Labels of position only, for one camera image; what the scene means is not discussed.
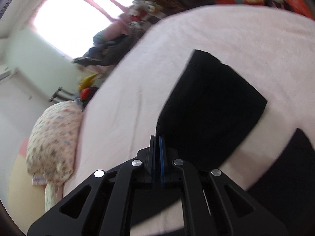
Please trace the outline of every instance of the floral pillow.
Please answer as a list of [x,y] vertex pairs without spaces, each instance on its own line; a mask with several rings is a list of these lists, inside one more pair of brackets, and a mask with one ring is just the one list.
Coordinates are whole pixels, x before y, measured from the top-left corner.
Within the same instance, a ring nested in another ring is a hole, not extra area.
[[32,130],[27,172],[47,181],[46,211],[56,203],[58,187],[73,173],[81,120],[82,111],[75,101],[61,102],[46,109]]

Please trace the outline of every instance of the triangular cutout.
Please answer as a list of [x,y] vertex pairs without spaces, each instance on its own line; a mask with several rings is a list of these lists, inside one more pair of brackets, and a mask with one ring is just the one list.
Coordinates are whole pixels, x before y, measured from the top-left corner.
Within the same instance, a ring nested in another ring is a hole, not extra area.
[[90,186],[83,187],[73,198],[67,201],[61,208],[60,212],[71,218],[78,218],[86,199],[91,191]]
[[235,191],[232,186],[225,185],[224,188],[237,217],[242,218],[245,215],[254,212],[254,208],[237,191]]

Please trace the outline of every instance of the silver screw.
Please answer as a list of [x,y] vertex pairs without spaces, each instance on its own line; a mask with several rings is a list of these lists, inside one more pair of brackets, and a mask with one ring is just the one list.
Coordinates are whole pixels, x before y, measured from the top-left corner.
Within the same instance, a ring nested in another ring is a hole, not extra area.
[[213,169],[211,171],[211,174],[214,175],[214,176],[221,176],[222,172],[219,169]]
[[94,172],[95,177],[102,177],[105,175],[105,172],[103,170],[97,170]]
[[176,166],[182,166],[184,164],[184,161],[181,160],[181,159],[176,159],[173,161],[173,163],[176,165]]
[[131,164],[135,167],[138,167],[142,164],[142,161],[141,160],[133,160]]

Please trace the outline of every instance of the pink bedsheet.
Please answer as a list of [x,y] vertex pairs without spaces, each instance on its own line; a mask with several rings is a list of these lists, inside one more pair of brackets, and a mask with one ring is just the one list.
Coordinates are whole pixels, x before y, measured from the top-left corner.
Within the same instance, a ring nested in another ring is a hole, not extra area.
[[[266,110],[221,169],[247,189],[301,128],[315,143],[315,22],[254,6],[206,6],[152,27],[88,105],[67,195],[97,169],[108,170],[149,146],[150,135],[193,49],[231,66],[267,100]],[[183,226],[180,203],[131,235]]]

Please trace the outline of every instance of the air conditioner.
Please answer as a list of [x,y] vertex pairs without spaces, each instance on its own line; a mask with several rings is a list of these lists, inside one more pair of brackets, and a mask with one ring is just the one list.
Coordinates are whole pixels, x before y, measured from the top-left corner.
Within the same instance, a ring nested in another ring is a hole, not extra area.
[[6,65],[0,65],[0,81],[11,74],[11,69]]

